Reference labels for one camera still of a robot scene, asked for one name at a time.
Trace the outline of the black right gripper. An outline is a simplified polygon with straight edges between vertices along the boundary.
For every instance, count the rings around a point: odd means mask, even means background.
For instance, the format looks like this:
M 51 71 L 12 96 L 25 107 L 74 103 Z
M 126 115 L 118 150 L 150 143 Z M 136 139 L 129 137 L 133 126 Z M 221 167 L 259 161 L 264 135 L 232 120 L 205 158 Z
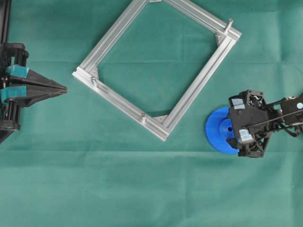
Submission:
M 240 157 L 264 157 L 274 129 L 271 119 L 278 117 L 278 112 L 266 104 L 261 91 L 242 91 L 229 97 L 229 103 L 234 137 L 226 142 L 239 151 Z

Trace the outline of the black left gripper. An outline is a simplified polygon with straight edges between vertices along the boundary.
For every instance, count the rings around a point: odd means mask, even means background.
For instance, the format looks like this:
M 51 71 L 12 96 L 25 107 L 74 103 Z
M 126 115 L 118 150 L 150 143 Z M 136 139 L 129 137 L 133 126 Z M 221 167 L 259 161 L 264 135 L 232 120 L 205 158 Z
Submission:
M 0 46 L 0 129 L 18 131 L 22 107 L 67 93 L 67 87 L 26 67 L 29 54 L 19 43 Z M 13 86 L 23 84 L 30 86 Z

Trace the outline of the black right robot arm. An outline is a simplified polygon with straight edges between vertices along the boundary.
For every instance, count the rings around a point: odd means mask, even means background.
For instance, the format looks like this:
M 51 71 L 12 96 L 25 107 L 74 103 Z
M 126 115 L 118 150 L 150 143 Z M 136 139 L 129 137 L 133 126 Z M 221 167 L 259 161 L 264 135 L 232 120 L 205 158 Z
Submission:
M 302 96 L 267 104 L 263 92 L 246 90 L 229 102 L 234 136 L 226 141 L 240 157 L 263 157 L 273 132 L 284 130 L 292 137 L 303 132 Z

